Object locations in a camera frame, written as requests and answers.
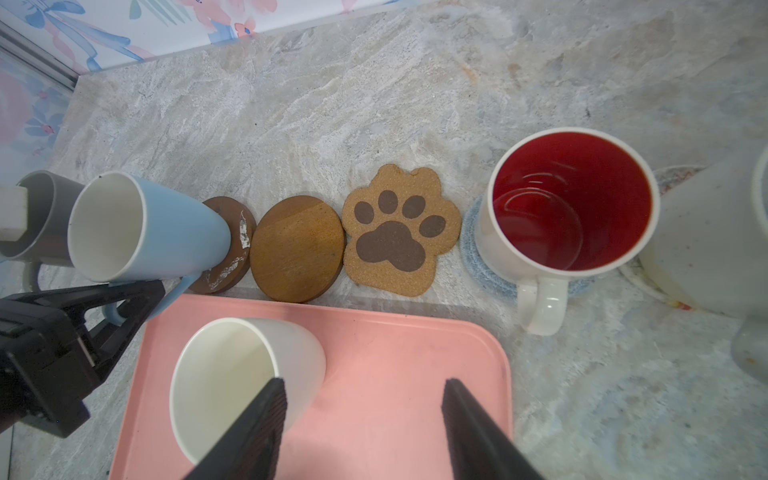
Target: light blue mug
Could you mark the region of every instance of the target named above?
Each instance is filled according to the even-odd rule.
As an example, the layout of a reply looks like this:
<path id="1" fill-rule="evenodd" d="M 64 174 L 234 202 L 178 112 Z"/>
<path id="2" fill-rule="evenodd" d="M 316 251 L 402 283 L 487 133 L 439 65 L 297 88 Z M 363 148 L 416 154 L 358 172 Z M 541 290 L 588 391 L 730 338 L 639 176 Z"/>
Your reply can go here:
<path id="1" fill-rule="evenodd" d="M 91 281 L 181 277 L 149 318 L 221 263 L 230 241 L 227 223 L 201 202 L 118 171 L 99 175 L 83 189 L 67 232 L 72 264 Z M 104 314 L 121 323 L 114 305 Z"/>

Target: white cup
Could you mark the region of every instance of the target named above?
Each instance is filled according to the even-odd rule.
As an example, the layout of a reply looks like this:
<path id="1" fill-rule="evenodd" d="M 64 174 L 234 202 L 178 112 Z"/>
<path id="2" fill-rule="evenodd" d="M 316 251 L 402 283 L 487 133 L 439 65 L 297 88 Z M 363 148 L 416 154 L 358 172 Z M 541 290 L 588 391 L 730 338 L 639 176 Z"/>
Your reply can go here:
<path id="1" fill-rule="evenodd" d="M 653 172 L 629 145 L 587 128 L 553 128 L 498 162 L 475 243 L 491 270 L 516 283 L 523 327 L 552 335 L 565 317 L 568 281 L 637 255 L 658 215 Z"/>
<path id="2" fill-rule="evenodd" d="M 170 424 L 197 465 L 273 377 L 285 382 L 285 430 L 310 407 L 326 373 L 317 338 L 274 319 L 222 318 L 194 334 L 170 381 Z"/>

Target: coaster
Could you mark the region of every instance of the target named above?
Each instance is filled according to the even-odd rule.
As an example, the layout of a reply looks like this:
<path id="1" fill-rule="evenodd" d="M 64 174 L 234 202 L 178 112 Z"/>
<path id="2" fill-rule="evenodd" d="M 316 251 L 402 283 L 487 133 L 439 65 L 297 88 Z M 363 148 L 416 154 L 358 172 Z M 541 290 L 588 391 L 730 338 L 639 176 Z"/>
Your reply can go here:
<path id="1" fill-rule="evenodd" d="M 253 279 L 272 300 L 309 302 L 336 281 L 345 243 L 330 205 L 307 195 L 287 198 L 270 208 L 253 232 Z"/>
<path id="2" fill-rule="evenodd" d="M 349 278 L 404 296 L 429 290 L 437 256 L 453 248 L 462 228 L 434 170 L 405 172 L 394 164 L 349 194 L 341 218 L 352 237 L 344 252 Z"/>
<path id="3" fill-rule="evenodd" d="M 493 270 L 488 268 L 488 265 L 482 261 L 480 252 L 478 252 L 477 245 L 475 245 L 475 223 L 477 222 L 478 215 L 480 214 L 480 206 L 482 204 L 482 197 L 475 200 L 469 212 L 464 215 L 464 222 L 462 225 L 462 235 L 459 239 L 459 246 L 462 251 L 462 260 L 464 266 L 469 272 L 470 276 L 475 279 L 475 282 L 482 287 L 483 290 L 491 295 L 498 296 L 504 299 L 511 300 L 514 303 L 518 301 L 518 288 L 514 283 L 504 280 L 497 275 Z M 586 291 L 595 278 L 588 276 L 586 278 L 579 278 L 568 282 L 568 296 L 576 296 Z"/>
<path id="4" fill-rule="evenodd" d="M 221 215 L 230 228 L 232 243 L 224 260 L 190 285 L 195 293 L 212 294 L 228 290 L 240 282 L 248 271 L 250 237 L 256 229 L 256 219 L 248 207 L 229 197 L 213 197 L 205 200 L 211 210 Z"/>
<path id="5" fill-rule="evenodd" d="M 654 170 L 656 183 L 659 184 L 659 193 L 664 195 L 666 192 L 672 190 L 672 188 L 677 185 L 682 184 L 704 168 L 706 167 L 701 167 L 700 165 L 679 165 L 676 167 L 666 167 Z M 652 296 L 656 300 L 681 310 L 694 310 L 692 306 L 675 300 L 659 288 L 659 286 L 645 273 L 645 269 L 640 263 L 639 257 L 635 256 L 632 260 L 620 266 L 619 271 L 622 275 L 627 277 L 627 280 L 629 280 L 632 285 L 635 285 L 638 289 Z"/>

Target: white container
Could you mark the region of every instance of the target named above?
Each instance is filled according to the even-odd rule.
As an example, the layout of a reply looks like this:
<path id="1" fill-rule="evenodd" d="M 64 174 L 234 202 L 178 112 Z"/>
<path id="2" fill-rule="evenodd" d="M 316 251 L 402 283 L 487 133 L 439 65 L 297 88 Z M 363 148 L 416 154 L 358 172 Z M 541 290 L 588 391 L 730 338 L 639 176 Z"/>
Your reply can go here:
<path id="1" fill-rule="evenodd" d="M 326 373 L 317 338 L 274 319 L 222 318 L 194 334 L 170 381 L 170 424 L 197 465 L 273 377 L 285 381 L 285 430 L 310 407 Z"/>
<path id="2" fill-rule="evenodd" d="M 768 319 L 768 150 L 724 161 L 667 192 L 640 254 L 670 297 L 736 318 Z"/>
<path id="3" fill-rule="evenodd" d="M 15 242 L 27 231 L 27 196 L 24 187 L 0 186 L 0 241 Z"/>

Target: white mug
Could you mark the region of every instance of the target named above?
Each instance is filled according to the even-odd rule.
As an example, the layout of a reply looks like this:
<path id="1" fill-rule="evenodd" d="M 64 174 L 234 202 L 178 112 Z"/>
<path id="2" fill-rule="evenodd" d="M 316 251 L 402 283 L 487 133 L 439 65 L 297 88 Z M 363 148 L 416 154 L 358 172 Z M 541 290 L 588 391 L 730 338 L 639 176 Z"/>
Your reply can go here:
<path id="1" fill-rule="evenodd" d="M 170 424 L 195 465 L 273 377 L 285 382 L 285 430 L 310 407 L 326 374 L 317 338 L 273 319 L 223 318 L 194 334 L 170 381 Z"/>
<path id="2" fill-rule="evenodd" d="M 659 190 L 642 157 L 587 128 L 553 128 L 510 148 L 483 196 L 475 243 L 488 267 L 517 284 L 523 327 L 556 333 L 568 281 L 612 270 L 654 232 Z"/>
<path id="3" fill-rule="evenodd" d="M 227 222 L 201 202 L 118 171 L 99 175 L 80 192 L 67 232 L 72 264 L 91 281 L 182 277 L 151 317 L 221 263 L 231 240 Z M 114 306 L 104 314 L 121 323 Z"/>
<path id="4" fill-rule="evenodd" d="M 746 319 L 734 360 L 768 382 L 768 149 L 722 161 L 667 192 L 659 226 L 640 253 L 671 298 Z"/>

